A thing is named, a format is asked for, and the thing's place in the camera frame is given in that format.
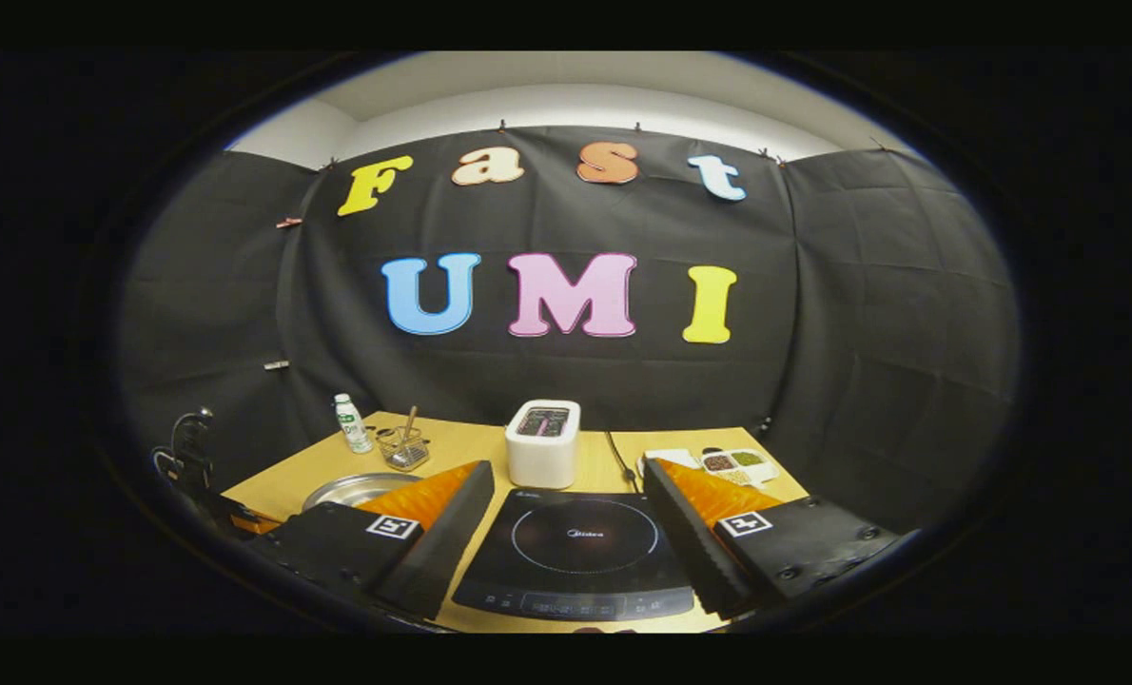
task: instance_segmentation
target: toaster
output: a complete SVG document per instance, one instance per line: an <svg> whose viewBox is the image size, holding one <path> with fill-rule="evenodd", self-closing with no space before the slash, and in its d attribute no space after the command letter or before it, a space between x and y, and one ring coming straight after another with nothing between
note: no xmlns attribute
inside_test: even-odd
<svg viewBox="0 0 1132 685"><path fill-rule="evenodd" d="M531 400L506 425L511 482L560 490L575 482L578 462L578 402Z"/></svg>

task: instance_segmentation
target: letter f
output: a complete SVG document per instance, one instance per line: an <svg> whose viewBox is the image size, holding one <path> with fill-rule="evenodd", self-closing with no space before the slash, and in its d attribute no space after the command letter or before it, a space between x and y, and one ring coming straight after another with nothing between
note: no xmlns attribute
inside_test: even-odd
<svg viewBox="0 0 1132 685"><path fill-rule="evenodd" d="M348 198L345 198L345 204L338 207L338 216L344 217L348 214L375 207L379 203L379 199L375 198L372 191L379 194L392 188L393 181L396 179L396 172L408 170L411 165L414 165L413 157L402 155L401 157L376 162L375 164L366 165L366 168L354 170L351 174L354 178L354 182L350 183L350 192Z"/></svg>

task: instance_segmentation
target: yellow letter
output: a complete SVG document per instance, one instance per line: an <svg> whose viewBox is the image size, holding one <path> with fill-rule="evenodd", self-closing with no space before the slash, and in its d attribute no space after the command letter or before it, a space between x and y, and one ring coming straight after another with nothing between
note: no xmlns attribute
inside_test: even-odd
<svg viewBox="0 0 1132 685"><path fill-rule="evenodd" d="M726 343L727 291L737 281L736 273L722 267L693 267L688 277L697 284L697 299L693 305L693 324L684 329L689 343Z"/></svg>
<svg viewBox="0 0 1132 685"><path fill-rule="evenodd" d="M350 192L345 196L345 204L338 207L338 216L344 217L348 214L375 207L379 203L379 199L375 199L371 196L371 191L375 190L376 194L379 194L388 190L393 187L393 179L396 178L396 172L408 170L413 164L413 157L402 155L401 157L376 162L375 164L366 165L366 168L354 170L354 173L351 174L354 178L354 182L350 183Z"/></svg>
<svg viewBox="0 0 1132 685"><path fill-rule="evenodd" d="M523 175L520 153L513 147L484 147L461 157L461 169L452 174L456 186L478 186L479 182L507 182Z"/></svg>

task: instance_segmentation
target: white ceiling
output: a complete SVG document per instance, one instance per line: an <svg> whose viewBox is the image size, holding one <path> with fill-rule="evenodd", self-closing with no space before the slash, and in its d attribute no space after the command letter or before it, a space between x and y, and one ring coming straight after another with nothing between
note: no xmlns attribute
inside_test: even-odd
<svg viewBox="0 0 1132 685"><path fill-rule="evenodd" d="M831 140L848 151L909 148L858 112L761 66L718 52L458 51L421 52L317 96L358 122L444 97L544 84L644 87L710 100Z"/></svg>

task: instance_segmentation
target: metal tray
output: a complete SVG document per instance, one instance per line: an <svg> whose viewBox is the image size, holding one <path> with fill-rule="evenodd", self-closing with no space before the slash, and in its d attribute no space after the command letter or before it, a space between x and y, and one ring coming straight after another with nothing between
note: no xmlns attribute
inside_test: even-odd
<svg viewBox="0 0 1132 685"><path fill-rule="evenodd" d="M301 511L309 511L321 503L345 504L353 507L363 504L376 497L395 490L397 487L409 486L410 482L422 480L418 476L409 473L358 473L326 482L318 487L314 494L305 499L305 507Z"/></svg>

